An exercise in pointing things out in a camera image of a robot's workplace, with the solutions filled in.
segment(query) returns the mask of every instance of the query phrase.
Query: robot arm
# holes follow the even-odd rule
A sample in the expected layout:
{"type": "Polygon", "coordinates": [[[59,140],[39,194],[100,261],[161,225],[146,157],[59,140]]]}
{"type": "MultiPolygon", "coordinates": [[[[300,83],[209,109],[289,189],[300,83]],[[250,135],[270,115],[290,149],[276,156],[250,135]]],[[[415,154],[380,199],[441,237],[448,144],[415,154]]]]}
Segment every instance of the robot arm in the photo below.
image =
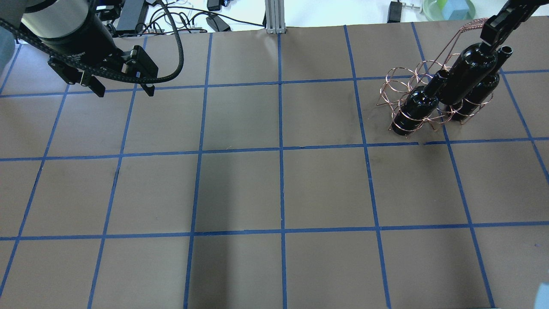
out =
{"type": "Polygon", "coordinates": [[[508,1],[497,15],[486,21],[480,38],[491,52],[495,51],[513,30],[527,21],[541,5],[548,3],[549,0],[508,1]]]}
{"type": "MultiPolygon", "coordinates": [[[[118,49],[86,0],[0,0],[0,3],[3,8],[0,26],[48,53],[49,66],[67,84],[89,87],[99,97],[104,96],[105,87],[95,76],[138,83],[152,96],[153,83],[174,79],[183,67],[181,39],[175,35],[180,56],[177,69],[157,78],[158,67],[145,50],[139,45],[128,52],[118,49]]],[[[157,3],[167,11],[162,1],[157,3]]],[[[167,17],[177,33],[171,14],[167,17]]]]}

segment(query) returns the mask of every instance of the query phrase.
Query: bottle neck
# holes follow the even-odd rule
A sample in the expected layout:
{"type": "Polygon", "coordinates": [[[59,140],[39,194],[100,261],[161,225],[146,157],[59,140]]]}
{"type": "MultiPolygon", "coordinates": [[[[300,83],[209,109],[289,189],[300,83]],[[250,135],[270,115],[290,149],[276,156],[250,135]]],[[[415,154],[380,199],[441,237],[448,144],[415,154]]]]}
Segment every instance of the bottle neck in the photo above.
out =
{"type": "Polygon", "coordinates": [[[513,49],[509,46],[502,46],[500,49],[497,50],[497,64],[494,67],[494,69],[490,72],[490,75],[497,75],[499,74],[499,70],[509,59],[509,57],[513,54],[513,49]]]}
{"type": "Polygon", "coordinates": [[[450,77],[450,73],[446,70],[439,70],[435,73],[431,81],[423,89],[423,93],[426,96],[434,97],[437,92],[444,86],[446,81],[450,77]]]}

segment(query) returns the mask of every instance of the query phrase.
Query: green bowl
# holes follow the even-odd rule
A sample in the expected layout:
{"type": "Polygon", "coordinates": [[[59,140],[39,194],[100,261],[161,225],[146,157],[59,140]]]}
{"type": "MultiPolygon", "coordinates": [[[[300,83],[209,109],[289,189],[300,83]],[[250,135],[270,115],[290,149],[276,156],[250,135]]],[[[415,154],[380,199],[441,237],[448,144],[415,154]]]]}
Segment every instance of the green bowl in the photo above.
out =
{"type": "MultiPolygon", "coordinates": [[[[470,0],[466,0],[465,2],[467,2],[467,4],[469,5],[469,13],[465,15],[463,20],[474,19],[475,13],[477,12],[475,10],[474,4],[471,3],[470,0]]],[[[429,21],[444,20],[444,17],[442,17],[442,12],[440,11],[440,8],[436,3],[436,0],[424,0],[423,12],[427,17],[427,20],[429,21]]]]}

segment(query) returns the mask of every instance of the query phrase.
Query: black electronic device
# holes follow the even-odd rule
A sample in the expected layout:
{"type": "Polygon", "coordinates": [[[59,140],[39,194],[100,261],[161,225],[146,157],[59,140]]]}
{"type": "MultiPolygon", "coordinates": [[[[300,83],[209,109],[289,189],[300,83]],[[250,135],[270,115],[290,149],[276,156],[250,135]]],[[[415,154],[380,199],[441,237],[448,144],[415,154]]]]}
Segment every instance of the black electronic device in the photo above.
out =
{"type": "Polygon", "coordinates": [[[144,24],[148,8],[149,4],[145,0],[125,0],[116,25],[116,33],[119,35],[139,33],[141,27],[138,25],[144,24]]]}
{"type": "Polygon", "coordinates": [[[121,11],[119,5],[102,5],[96,8],[96,14],[101,21],[115,20],[120,17],[121,11]]]}
{"type": "Polygon", "coordinates": [[[402,3],[397,1],[391,1],[389,4],[389,15],[387,16],[387,23],[400,23],[402,16],[402,3]]]}
{"type": "Polygon", "coordinates": [[[209,11],[219,11],[223,5],[223,0],[208,0],[207,7],[209,11]]]}
{"type": "Polygon", "coordinates": [[[230,31],[231,27],[224,22],[218,15],[211,15],[206,17],[208,25],[216,32],[230,31]]]}

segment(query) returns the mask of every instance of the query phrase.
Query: metal post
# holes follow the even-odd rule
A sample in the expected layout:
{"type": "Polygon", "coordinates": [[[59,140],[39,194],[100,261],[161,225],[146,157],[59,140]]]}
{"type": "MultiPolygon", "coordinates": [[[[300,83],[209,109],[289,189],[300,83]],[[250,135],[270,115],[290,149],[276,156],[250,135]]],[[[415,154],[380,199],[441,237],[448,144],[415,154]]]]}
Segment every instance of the metal post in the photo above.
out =
{"type": "Polygon", "coordinates": [[[265,0],[267,33],[286,33],[284,22],[284,0],[265,0]]]}

